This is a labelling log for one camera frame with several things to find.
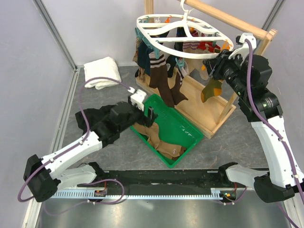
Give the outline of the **brown striped sock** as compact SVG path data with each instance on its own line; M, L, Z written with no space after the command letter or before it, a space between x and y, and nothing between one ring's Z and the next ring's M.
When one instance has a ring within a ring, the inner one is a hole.
M175 105L178 105L180 102L184 100L188 100L188 98L180 91L181 86L182 86L181 73L180 70L177 70L175 77L175 85L171 88L171 94Z
M160 52L159 58L156 58L156 53L153 51L149 54L150 58L150 88L158 89L163 102L168 107L174 107L174 100L171 89L168 85L168 74L166 67L166 59L164 54Z

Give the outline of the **white oval sock hanger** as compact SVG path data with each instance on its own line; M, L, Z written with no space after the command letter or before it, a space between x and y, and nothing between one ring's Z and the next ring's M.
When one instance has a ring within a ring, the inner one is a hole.
M231 51L234 47L230 38L220 32L218 29L207 22L196 17L189 16L191 10L184 8L185 1L180 2L183 14L146 14L136 20L136 35L147 45L148 48L154 50L156 57L159 52L174 55L187 59L210 59L215 58L213 54L195 54L178 51L169 48L164 43L193 43L193 42L216 42L222 41ZM162 34L169 33L172 30L182 28L185 35L182 37L161 37Z

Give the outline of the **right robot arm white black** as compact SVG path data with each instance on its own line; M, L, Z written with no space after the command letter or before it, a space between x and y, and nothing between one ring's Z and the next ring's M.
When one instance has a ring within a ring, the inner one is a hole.
M236 182L253 188L266 203L292 198L299 192L295 176L302 187L304 174L298 165L290 164L283 145L288 142L283 110L277 96L266 87L272 68L263 56L253 55L250 64L248 58L240 55L229 59L230 53L223 51L203 64L213 79L225 80L238 95L240 109L260 140L269 170L258 171L230 162L219 167L218 183L228 187Z

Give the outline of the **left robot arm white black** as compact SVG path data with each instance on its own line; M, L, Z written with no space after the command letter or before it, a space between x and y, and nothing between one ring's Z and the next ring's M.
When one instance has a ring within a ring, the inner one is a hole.
M36 154L28 158L23 179L33 198L37 202L44 202L58 190L78 184L101 186L105 172L96 162L74 169L70 166L114 143L121 132L136 123L152 126L157 116L152 107L139 109L129 102L77 112L75 117L78 128L83 130L83 136L57 152L42 158Z

